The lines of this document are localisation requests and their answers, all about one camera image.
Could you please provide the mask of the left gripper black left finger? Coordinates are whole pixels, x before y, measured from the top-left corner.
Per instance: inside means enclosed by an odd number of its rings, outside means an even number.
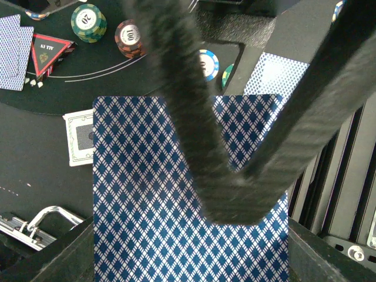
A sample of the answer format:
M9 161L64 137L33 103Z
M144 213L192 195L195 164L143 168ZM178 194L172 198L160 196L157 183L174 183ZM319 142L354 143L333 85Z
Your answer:
M1 281L93 281L93 217L1 273Z

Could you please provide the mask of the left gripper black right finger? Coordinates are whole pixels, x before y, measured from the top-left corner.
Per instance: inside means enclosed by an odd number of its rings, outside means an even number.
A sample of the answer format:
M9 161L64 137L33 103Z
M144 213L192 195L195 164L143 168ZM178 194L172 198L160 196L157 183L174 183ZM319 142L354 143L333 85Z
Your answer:
M289 266L300 281L375 281L375 273L288 220Z

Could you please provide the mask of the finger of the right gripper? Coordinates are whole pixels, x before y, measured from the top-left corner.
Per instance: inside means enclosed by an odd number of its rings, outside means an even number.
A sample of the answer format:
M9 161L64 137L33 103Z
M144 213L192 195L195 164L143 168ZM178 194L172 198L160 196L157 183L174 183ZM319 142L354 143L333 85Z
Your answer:
M375 92L375 2L348 1L246 168L239 223L258 223Z

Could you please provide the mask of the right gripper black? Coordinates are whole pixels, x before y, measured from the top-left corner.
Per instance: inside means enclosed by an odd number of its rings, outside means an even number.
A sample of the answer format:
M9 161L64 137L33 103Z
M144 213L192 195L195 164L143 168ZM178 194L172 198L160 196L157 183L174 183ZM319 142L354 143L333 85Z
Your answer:
M180 1L124 1L123 6L136 21L163 84L163 98L206 217L218 224L257 224L259 214L244 197L246 178L228 166L199 63L199 35L187 8ZM219 52L219 75L234 66L224 87L221 77L215 79L215 94L243 94L276 18L293 6L293 1L196 2L194 15L203 40L238 47L236 55L229 49Z

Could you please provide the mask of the red chip mat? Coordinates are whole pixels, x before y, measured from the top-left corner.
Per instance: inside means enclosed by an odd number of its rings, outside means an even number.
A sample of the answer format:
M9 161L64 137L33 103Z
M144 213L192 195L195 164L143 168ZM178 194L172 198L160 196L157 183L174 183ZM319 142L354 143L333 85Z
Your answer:
M121 22L115 31L115 42L121 54L129 59L146 54L139 29L132 19Z

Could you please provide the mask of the dealt blue card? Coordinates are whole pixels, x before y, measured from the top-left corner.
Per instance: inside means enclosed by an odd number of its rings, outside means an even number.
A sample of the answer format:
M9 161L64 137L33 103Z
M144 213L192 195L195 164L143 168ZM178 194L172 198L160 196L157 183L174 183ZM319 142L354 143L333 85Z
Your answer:
M18 39L20 33L20 14L1 18L1 78L17 75Z
M308 63L264 52L246 83L244 94L280 95L288 100L308 67Z

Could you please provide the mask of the blue poker chip stack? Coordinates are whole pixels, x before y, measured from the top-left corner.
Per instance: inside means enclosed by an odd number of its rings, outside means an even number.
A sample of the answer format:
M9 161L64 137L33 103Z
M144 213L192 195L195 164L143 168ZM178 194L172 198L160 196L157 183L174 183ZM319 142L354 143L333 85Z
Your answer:
M332 15L332 20L331 20L332 23L334 23L335 20L338 18L338 15L341 12L345 3L346 3L346 0L342 0L342 1L339 1L339 2L336 3L336 5L334 7L334 12L333 12L333 15Z

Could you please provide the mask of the green poker chip stack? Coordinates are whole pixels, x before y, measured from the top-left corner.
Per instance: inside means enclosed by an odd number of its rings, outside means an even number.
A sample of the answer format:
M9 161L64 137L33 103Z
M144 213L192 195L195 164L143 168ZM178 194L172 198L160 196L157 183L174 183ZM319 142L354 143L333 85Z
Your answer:
M221 85L222 85L222 88L224 89L226 87L226 84L227 84L227 81L230 77L230 74L232 72L232 69L233 69L233 66L234 64L231 64L229 65L223 72L222 74L222 79L221 79Z

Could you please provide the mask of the blue playing card deck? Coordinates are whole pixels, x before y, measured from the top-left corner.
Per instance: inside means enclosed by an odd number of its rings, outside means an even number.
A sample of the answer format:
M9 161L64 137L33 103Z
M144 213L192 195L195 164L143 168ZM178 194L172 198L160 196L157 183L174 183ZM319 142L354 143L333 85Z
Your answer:
M202 214L166 105L93 103L96 281L287 281L287 195L256 226Z

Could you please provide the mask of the red triangular dealer button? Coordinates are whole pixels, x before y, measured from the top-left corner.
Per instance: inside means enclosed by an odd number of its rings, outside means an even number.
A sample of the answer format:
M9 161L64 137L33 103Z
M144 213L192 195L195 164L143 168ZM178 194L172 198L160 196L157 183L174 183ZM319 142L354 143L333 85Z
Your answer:
M74 41L52 36L33 34L31 57L35 69L36 81L43 81L53 70L71 54L77 44Z

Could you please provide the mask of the blue chip number ten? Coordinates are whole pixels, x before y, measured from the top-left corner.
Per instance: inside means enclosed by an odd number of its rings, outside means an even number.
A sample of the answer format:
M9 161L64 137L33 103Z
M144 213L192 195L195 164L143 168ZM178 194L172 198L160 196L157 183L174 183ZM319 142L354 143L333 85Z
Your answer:
M25 14L26 14L29 18L33 19L34 21L41 21L41 20L47 18L47 17L49 16L50 13L47 12L47 13L45 13L45 14L40 14L40 13L32 12L32 11L26 9L26 10L25 10Z

